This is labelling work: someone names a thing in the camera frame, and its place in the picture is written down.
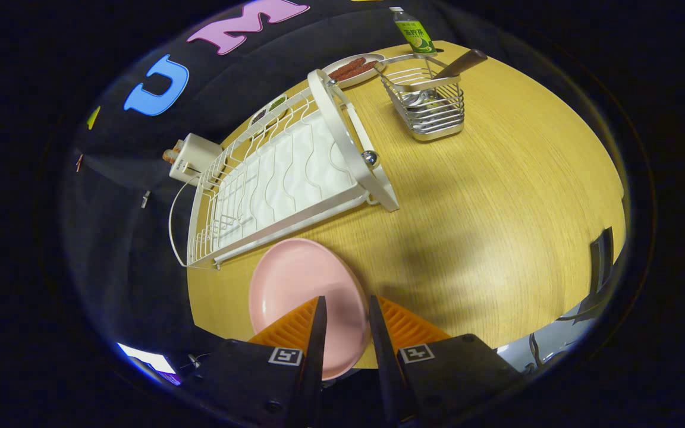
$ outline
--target green tea bottle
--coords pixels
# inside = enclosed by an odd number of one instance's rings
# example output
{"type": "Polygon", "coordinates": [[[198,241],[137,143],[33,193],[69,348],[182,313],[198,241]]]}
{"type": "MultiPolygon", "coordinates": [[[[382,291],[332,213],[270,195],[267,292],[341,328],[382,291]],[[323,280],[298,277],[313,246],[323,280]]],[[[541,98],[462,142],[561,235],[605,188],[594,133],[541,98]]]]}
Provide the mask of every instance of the green tea bottle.
{"type": "Polygon", "coordinates": [[[417,21],[415,17],[406,14],[402,8],[390,8],[394,16],[392,20],[400,28],[400,32],[411,45],[411,49],[417,54],[437,54],[435,45],[432,44],[430,36],[421,22],[417,21]]]}

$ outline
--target bottle label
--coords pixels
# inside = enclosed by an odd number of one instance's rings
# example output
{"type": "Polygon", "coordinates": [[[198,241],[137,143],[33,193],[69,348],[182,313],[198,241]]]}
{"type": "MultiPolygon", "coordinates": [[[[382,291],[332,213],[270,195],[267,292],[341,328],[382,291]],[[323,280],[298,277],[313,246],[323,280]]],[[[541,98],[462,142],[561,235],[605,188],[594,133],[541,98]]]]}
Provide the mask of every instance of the bottle label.
{"type": "Polygon", "coordinates": [[[435,54],[435,45],[419,21],[403,21],[395,23],[403,36],[408,40],[411,49],[417,54],[435,54]]]}

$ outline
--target foam letter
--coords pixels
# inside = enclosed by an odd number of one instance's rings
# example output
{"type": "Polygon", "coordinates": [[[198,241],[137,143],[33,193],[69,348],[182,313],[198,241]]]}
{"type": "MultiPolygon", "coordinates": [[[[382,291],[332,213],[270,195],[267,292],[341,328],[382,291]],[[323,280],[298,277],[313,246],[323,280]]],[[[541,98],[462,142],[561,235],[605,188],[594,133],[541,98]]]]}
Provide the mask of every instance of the foam letter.
{"type": "Polygon", "coordinates": [[[158,114],[166,111],[174,101],[179,98],[181,92],[183,92],[184,87],[187,86],[187,82],[190,79],[190,72],[187,67],[181,64],[172,62],[168,60],[170,55],[166,55],[160,58],[150,70],[147,71],[147,77],[158,73],[159,75],[164,75],[171,79],[171,86],[168,87],[163,95],[155,95],[146,90],[142,89],[142,84],[137,84],[131,94],[128,94],[128,98],[125,100],[123,109],[133,108],[141,114],[146,114],[147,116],[158,116],[158,114]]]}
{"type": "Polygon", "coordinates": [[[216,21],[194,33],[188,42],[202,39],[218,46],[218,55],[226,55],[247,39],[247,36],[230,36],[226,32],[257,33],[263,30],[260,14],[269,17],[269,24],[285,21],[310,9],[286,0],[257,0],[242,7],[242,16],[216,21]]]}

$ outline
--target plate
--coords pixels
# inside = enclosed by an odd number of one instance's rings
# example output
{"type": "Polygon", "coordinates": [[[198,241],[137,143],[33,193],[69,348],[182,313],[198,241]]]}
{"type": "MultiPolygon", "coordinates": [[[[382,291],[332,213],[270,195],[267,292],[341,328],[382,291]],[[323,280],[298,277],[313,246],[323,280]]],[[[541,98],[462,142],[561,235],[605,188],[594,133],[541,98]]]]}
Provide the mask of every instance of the plate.
{"type": "Polygon", "coordinates": [[[321,379],[329,380],[353,368],[370,341],[369,310],[361,285],[333,252],[302,238],[271,247],[250,280],[250,322],[259,333],[319,295],[326,297],[321,379]]]}
{"type": "MultiPolygon", "coordinates": [[[[259,108],[258,111],[256,111],[255,114],[253,114],[253,116],[250,117],[250,122],[247,123],[248,127],[252,127],[252,125],[253,125],[253,119],[255,119],[255,116],[258,116],[258,115],[260,114],[260,112],[262,112],[262,111],[266,111],[266,114],[268,114],[268,113],[269,113],[269,112],[268,112],[269,107],[270,107],[273,103],[275,103],[275,101],[281,100],[281,99],[287,100],[288,97],[287,97],[286,94],[279,95],[278,97],[274,98],[274,100],[269,101],[269,103],[267,103],[265,106],[262,106],[261,108],[259,108]]],[[[285,106],[284,111],[282,111],[282,113],[280,113],[280,114],[277,116],[277,119],[282,119],[282,117],[287,113],[288,109],[289,109],[289,107],[288,107],[288,106],[285,106]]]]}
{"type": "MultiPolygon", "coordinates": [[[[362,56],[366,60],[365,62],[384,61],[385,60],[384,55],[380,55],[378,53],[364,53],[361,55],[349,56],[348,58],[343,58],[337,62],[333,62],[333,63],[327,65],[326,67],[321,68],[321,71],[324,71],[328,75],[329,73],[332,73],[332,71],[337,70],[337,68],[342,67],[343,65],[347,64],[348,62],[351,62],[354,59],[361,58],[362,56]]],[[[374,70],[372,68],[371,70],[364,71],[360,75],[353,76],[353,77],[347,78],[345,80],[341,80],[338,83],[338,85],[339,85],[340,89],[345,89],[348,86],[353,86],[354,84],[359,84],[365,80],[369,80],[370,78],[373,78],[376,75],[377,75],[377,70],[374,70]]]]}
{"type": "MultiPolygon", "coordinates": [[[[268,114],[270,106],[273,105],[275,103],[275,101],[282,100],[282,99],[288,100],[289,98],[287,97],[286,94],[282,94],[282,95],[279,95],[278,97],[274,98],[274,100],[269,101],[269,103],[267,103],[267,105],[262,106],[260,109],[258,109],[258,111],[255,112],[255,114],[253,114],[253,116],[250,117],[250,121],[247,122],[247,126],[252,127],[253,119],[255,119],[256,116],[258,116],[262,111],[266,111],[266,114],[268,114]]],[[[288,106],[285,106],[285,109],[282,111],[282,113],[278,114],[278,116],[276,118],[282,119],[285,116],[285,114],[287,114],[287,111],[289,111],[289,109],[290,108],[288,106]]],[[[264,129],[266,129],[267,127],[270,127],[270,125],[273,125],[273,124],[274,124],[274,121],[272,120],[271,122],[266,124],[266,126],[263,127],[263,129],[261,129],[257,133],[255,133],[255,135],[252,136],[251,138],[255,138],[256,136],[260,135],[261,133],[263,133],[264,129]]]]}

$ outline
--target dish drying rack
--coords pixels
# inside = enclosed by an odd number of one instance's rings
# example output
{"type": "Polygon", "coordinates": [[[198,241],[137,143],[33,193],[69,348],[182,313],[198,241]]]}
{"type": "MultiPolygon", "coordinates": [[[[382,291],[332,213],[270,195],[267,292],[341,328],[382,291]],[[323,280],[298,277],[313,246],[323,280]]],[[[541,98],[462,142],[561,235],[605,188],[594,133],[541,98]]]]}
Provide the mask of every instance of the dish drying rack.
{"type": "Polygon", "coordinates": [[[364,151],[373,151],[337,81],[321,70],[307,81],[307,89],[249,125],[196,177],[186,262],[171,231],[174,198],[168,231],[182,266],[220,269],[230,257],[364,202],[399,208],[383,167],[370,169],[356,146],[351,131],[364,151]]]}
{"type": "Polygon", "coordinates": [[[395,56],[375,64],[392,105],[409,128],[411,137],[418,141],[437,139],[464,129],[464,90],[459,87],[461,78],[457,75],[432,79],[445,67],[445,63],[432,56],[418,53],[395,56]],[[416,59],[424,59],[424,66],[383,74],[388,64],[416,59]]]}

